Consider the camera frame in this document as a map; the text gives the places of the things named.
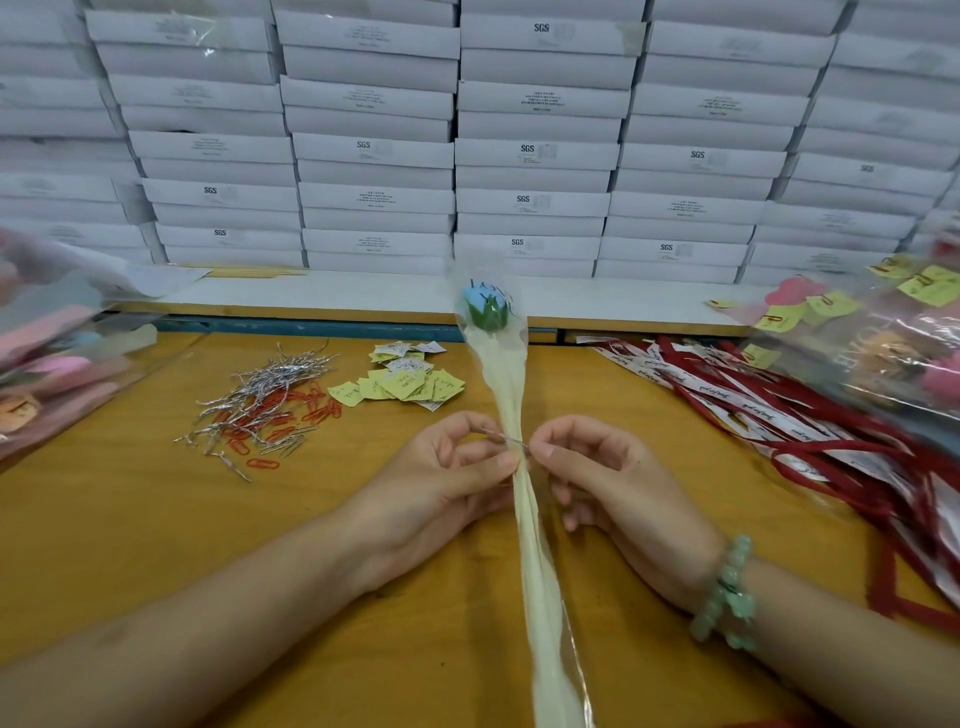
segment white box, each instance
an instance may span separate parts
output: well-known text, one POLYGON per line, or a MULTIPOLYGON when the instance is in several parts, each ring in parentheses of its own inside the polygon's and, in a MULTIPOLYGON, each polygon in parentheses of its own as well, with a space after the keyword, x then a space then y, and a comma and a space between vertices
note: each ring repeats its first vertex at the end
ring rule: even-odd
MULTIPOLYGON (((426 212, 441 215, 452 215, 456 212, 453 191, 441 189, 301 182, 300 199, 304 207, 332 207, 378 212, 426 212)), ((331 228, 331 230, 341 230, 341 228, 331 228)))
POLYGON ((453 169, 453 144, 295 133, 297 159, 453 169))
POLYGON ((229 230, 225 228, 173 228, 156 226, 163 245, 183 248, 244 248, 248 250, 300 251, 300 233, 292 231, 229 230))
POLYGON ((630 109, 630 92, 605 88, 492 84, 461 81, 457 109, 556 116, 622 119, 630 109))
POLYGON ((755 225, 760 221, 764 206, 765 203, 752 200, 613 192, 610 215, 681 220, 691 223, 755 225))
POLYGON ((806 152, 792 157, 787 162, 783 175, 792 176, 796 180, 848 184, 925 197, 940 197, 953 180, 950 172, 806 152))
POLYGON ((458 166, 537 167, 546 169, 616 169, 619 144, 503 141, 458 138, 458 166))
POLYGON ((936 203, 936 198, 933 197, 797 179, 786 184, 778 182, 772 199, 787 205, 834 207, 914 217, 923 217, 936 203))
POLYGON ((628 143, 623 145, 619 166, 621 169, 772 179, 780 175, 785 161, 784 152, 628 143))
POLYGON ((442 276, 447 259, 431 255, 358 255, 350 253, 307 253, 310 269, 357 273, 397 273, 415 276, 442 276))
POLYGON ((280 86, 110 74, 118 103, 138 107, 283 112, 280 86))
POLYGON ((846 7, 846 0, 657 0, 650 18, 826 36, 846 7))
POLYGON ((817 127, 804 127, 796 151, 942 171, 952 169, 960 159, 960 146, 817 127))
POLYGON ((640 69, 642 84, 784 96, 809 96, 818 76, 816 68, 795 65, 654 55, 646 56, 640 69))
POLYGON ((470 139, 616 142, 620 119, 533 113, 457 112, 457 136, 470 139))
POLYGON ((916 222, 905 215, 856 212, 826 207, 803 207, 769 203, 760 220, 778 228, 842 232, 846 235, 904 238, 916 222))
POLYGON ((630 260, 597 260, 599 279, 677 280, 687 283, 733 283, 739 269, 690 263, 637 263, 630 260))
POLYGON ((802 36, 658 20, 650 30, 647 53, 823 68, 835 45, 836 36, 802 36))
POLYGON ((604 236, 600 258, 638 262, 679 262, 694 265, 740 265, 747 256, 746 245, 693 243, 677 240, 635 240, 604 236))
POLYGON ((283 49, 287 75, 292 79, 337 84, 394 86, 455 93, 459 62, 387 53, 345 51, 337 48, 283 49))
POLYGON ((639 169, 619 169, 613 176, 613 190, 616 192, 654 192, 733 200, 766 200, 773 183, 773 178, 764 180, 760 177, 691 175, 639 169))
POLYGON ((452 244, 450 236, 441 233, 303 231, 303 247, 316 253, 447 257, 452 244))
POLYGON ((457 209, 491 215, 547 215, 550 217, 604 217, 610 195, 590 192, 529 190, 457 190, 457 209))
POLYGON ((465 48, 460 58, 462 80, 496 84, 629 89, 635 73, 633 56, 465 48))
POLYGON ((174 245, 165 245, 164 250, 170 262, 177 265, 303 267, 303 253, 300 251, 258 251, 249 248, 195 248, 174 245))
POLYGON ((224 133, 241 136, 287 135, 282 113, 131 106, 122 107, 120 112, 128 129, 132 132, 224 133))
POLYGON ((602 217, 457 213, 457 232, 478 235, 599 237, 603 224, 602 217))
POLYGON ((453 236, 453 253, 491 252, 507 257, 531 259, 595 260, 600 253, 599 237, 542 237, 536 235, 453 236))
POLYGON ((754 235, 753 225, 729 223, 688 223, 641 217, 607 218, 604 235, 646 240, 681 240, 705 243, 746 244, 754 235))
POLYGON ((536 189, 542 192, 606 192, 610 172, 592 169, 523 169, 457 165, 457 187, 536 189))
POLYGON ((771 225, 757 225, 752 242, 803 245, 815 248, 839 248, 847 251, 873 251, 875 253, 892 253, 900 246, 900 239, 897 237, 846 235, 842 232, 776 228, 771 225))
POLYGON ((460 16, 464 48, 496 48, 515 51, 594 53, 632 56, 643 52, 647 24, 578 20, 562 16, 486 15, 464 12, 460 16))
POLYGON ((430 212, 371 212, 369 210, 305 207, 303 223, 315 230, 384 232, 453 232, 455 215, 430 212))
POLYGON ((679 116, 631 114, 623 129, 624 142, 707 146, 714 149, 747 149, 782 152, 790 145, 794 127, 746 124, 719 119, 686 119, 679 116))
POLYGON ((415 116, 389 116, 384 113, 338 111, 335 109, 286 108, 291 133, 319 133, 334 136, 371 136, 378 139, 402 139, 443 143, 450 140, 450 122, 443 119, 419 119, 415 116))
POLYGON ((844 251, 836 248, 812 248, 800 245, 754 245, 750 256, 752 266, 771 268, 794 268, 799 270, 826 271, 828 273, 853 273, 879 263, 883 253, 844 251))
POLYGON ((301 182, 453 189, 452 169, 392 167, 386 164, 352 164, 311 159, 298 159, 297 169, 300 172, 301 182))

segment cardboard box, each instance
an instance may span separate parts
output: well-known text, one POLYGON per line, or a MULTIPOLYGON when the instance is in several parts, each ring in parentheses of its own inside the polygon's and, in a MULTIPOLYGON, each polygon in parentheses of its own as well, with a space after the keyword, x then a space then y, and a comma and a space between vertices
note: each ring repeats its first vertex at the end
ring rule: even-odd
POLYGON ((782 152, 790 145, 793 132, 792 126, 634 113, 624 123, 623 140, 637 144, 782 152))
POLYGON ((224 133, 242 136, 287 135, 282 113, 129 106, 124 106, 120 110, 124 122, 132 132, 224 133))
POLYGON ((812 246, 814 248, 838 248, 847 251, 872 251, 875 253, 892 253, 900 246, 900 239, 896 237, 846 235, 842 232, 777 228, 771 225, 757 225, 753 242, 812 246))
POLYGON ((544 84, 629 90, 636 57, 465 48, 460 78, 496 84, 544 84))
POLYGON ((288 107, 360 111, 389 116, 415 116, 422 119, 453 118, 453 94, 418 91, 411 88, 332 84, 280 77, 283 104, 288 107))
POLYGON ((602 217, 457 213, 457 232, 477 235, 599 237, 603 223, 602 217))
POLYGON ((812 248, 801 245, 758 243, 753 246, 751 265, 772 268, 854 273, 879 263, 883 253, 844 251, 836 248, 812 248))
POLYGON ((297 159, 453 169, 453 144, 295 133, 297 159))
POLYGON ((640 67, 642 84, 712 88, 743 93, 809 96, 819 71, 794 65, 718 61, 647 55, 640 67))
POLYGON ((461 81, 457 109, 556 116, 622 119, 630 109, 630 92, 602 88, 491 84, 461 81))
POLYGON ((643 53, 647 24, 578 20, 562 16, 486 15, 464 12, 460 16, 461 42, 468 48, 515 51, 550 51, 568 54, 603 54, 636 58, 643 53))
POLYGON ((163 245, 183 248, 244 248, 248 250, 299 251, 299 232, 227 230, 224 228, 172 228, 157 225, 163 245))
POLYGON ((892 215, 923 217, 936 202, 933 197, 888 192, 867 187, 851 187, 845 184, 790 180, 774 186, 771 199, 787 205, 834 207, 836 209, 881 212, 892 215))
POLYGON ((940 197, 953 180, 950 172, 900 167, 874 161, 829 157, 804 152, 791 157, 783 170, 785 177, 810 182, 848 184, 854 187, 906 192, 940 197))
POLYGON ((772 179, 780 175, 785 161, 785 152, 627 143, 620 152, 619 166, 621 169, 772 179))
POLYGON ((619 144, 577 142, 455 141, 456 163, 483 167, 537 167, 545 169, 616 169, 619 144))
POLYGON ((739 269, 690 263, 637 263, 630 260, 597 260, 599 279, 677 280, 687 283, 733 283, 739 269))
POLYGON ((355 273, 397 273, 414 276, 442 276, 447 259, 433 255, 354 255, 350 253, 307 253, 310 269, 355 273))
POLYGON ((453 189, 452 169, 392 167, 386 164, 351 164, 342 161, 310 159, 299 159, 297 169, 300 172, 301 182, 453 189))
POLYGON ((283 49, 287 75, 292 79, 412 88, 455 93, 460 63, 450 59, 420 58, 373 51, 307 48, 283 49))
POLYGON ((733 200, 766 200, 773 183, 773 178, 764 180, 759 177, 691 175, 639 169, 620 169, 613 175, 613 190, 617 192, 654 192, 733 200))
POLYGON ((604 236, 600 258, 637 262, 678 262, 693 265, 736 266, 747 256, 746 245, 690 243, 676 240, 635 240, 604 236))
POLYGON ((457 112, 457 136, 469 139, 582 141, 615 143, 620 119, 546 116, 533 113, 457 112))
POLYGON ((536 235, 453 236, 454 255, 462 252, 493 253, 529 259, 590 260, 600 253, 599 237, 542 237, 536 235))
POLYGON ((457 165, 457 187, 536 189, 541 192, 606 192, 610 172, 587 169, 522 169, 457 165))
POLYGON ((655 116, 687 116, 776 127, 804 121, 809 99, 743 91, 641 83, 634 89, 634 112, 655 116))
POLYGON ((823 68, 835 45, 836 36, 803 36, 658 20, 651 27, 647 53, 823 68))
POLYGON ((427 212, 452 215, 456 211, 452 190, 403 189, 401 187, 366 187, 349 184, 300 183, 300 199, 304 207, 332 207, 378 212, 427 212))
POLYGON ((589 192, 457 189, 457 209, 491 215, 546 215, 550 217, 604 217, 610 195, 589 192))
POLYGON ((650 19, 826 36, 846 7, 846 0, 657 0, 650 19))
POLYGON ((805 207, 769 203, 760 219, 763 225, 778 228, 802 228, 824 232, 842 232, 846 235, 904 238, 916 222, 905 215, 886 215, 876 212, 805 207))
POLYGON ((755 225, 760 221, 764 206, 765 203, 752 200, 613 192, 610 215, 681 220, 691 223, 755 225))
POLYGON ((303 223, 314 230, 453 232, 455 215, 430 212, 371 212, 369 210, 305 207, 303 223))
POLYGON ((604 235, 647 240, 680 240, 705 243, 746 244, 754 235, 753 225, 729 223, 688 223, 677 220, 655 220, 641 217, 607 218, 604 235))
POLYGON ((942 171, 952 169, 960 160, 960 146, 818 127, 803 127, 796 151, 942 171))
POLYGON ((453 241, 442 233, 305 230, 303 247, 317 253, 448 257, 453 241))

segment plastic bag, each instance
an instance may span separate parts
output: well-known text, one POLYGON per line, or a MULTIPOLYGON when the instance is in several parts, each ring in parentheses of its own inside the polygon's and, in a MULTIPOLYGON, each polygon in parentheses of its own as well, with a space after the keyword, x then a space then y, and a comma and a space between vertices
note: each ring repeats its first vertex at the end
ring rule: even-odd
MULTIPOLYGON (((506 260, 458 255, 451 279, 454 308, 500 413, 503 434, 522 441, 520 409, 528 329, 506 260)), ((534 658, 533 699, 541 728, 593 725, 587 685, 577 660, 560 583, 543 534, 540 507, 526 463, 514 473, 514 504, 527 637, 534 658)))

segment sticky note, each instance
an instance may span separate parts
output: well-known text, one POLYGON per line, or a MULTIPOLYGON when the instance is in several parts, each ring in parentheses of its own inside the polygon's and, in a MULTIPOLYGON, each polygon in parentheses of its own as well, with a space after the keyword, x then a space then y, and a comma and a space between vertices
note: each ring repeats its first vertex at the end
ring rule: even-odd
POLYGON ((816 313, 828 319, 846 316, 860 309, 860 303, 843 291, 830 291, 821 296, 808 296, 807 304, 816 313))
POLYGON ((352 381, 344 382, 339 387, 330 387, 326 392, 347 407, 355 407, 364 400, 364 396, 360 392, 360 385, 352 381))

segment yellow tag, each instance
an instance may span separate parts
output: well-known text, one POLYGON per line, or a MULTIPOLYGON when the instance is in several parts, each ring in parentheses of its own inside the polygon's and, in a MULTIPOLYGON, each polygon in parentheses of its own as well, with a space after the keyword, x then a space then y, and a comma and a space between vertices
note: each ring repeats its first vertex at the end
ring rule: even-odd
POLYGON ((897 290, 927 305, 947 305, 960 297, 960 274, 939 265, 930 265, 897 286, 897 290))
POLYGON ((758 369, 770 369, 771 365, 780 358, 780 352, 764 349, 756 344, 744 347, 740 353, 750 366, 758 369))
POLYGON ((360 385, 352 381, 345 382, 339 387, 330 387, 326 391, 333 399, 347 407, 355 407, 364 399, 360 392, 360 385))
POLYGON ((426 381, 426 373, 401 369, 399 372, 384 376, 379 384, 398 400, 406 400, 426 381))
POLYGON ((806 302, 816 313, 828 319, 846 316, 860 308, 860 303, 843 291, 830 291, 821 296, 808 296, 806 302))
POLYGON ((794 305, 772 305, 767 312, 754 324, 754 328, 772 333, 786 333, 796 327, 804 319, 806 303, 794 305))

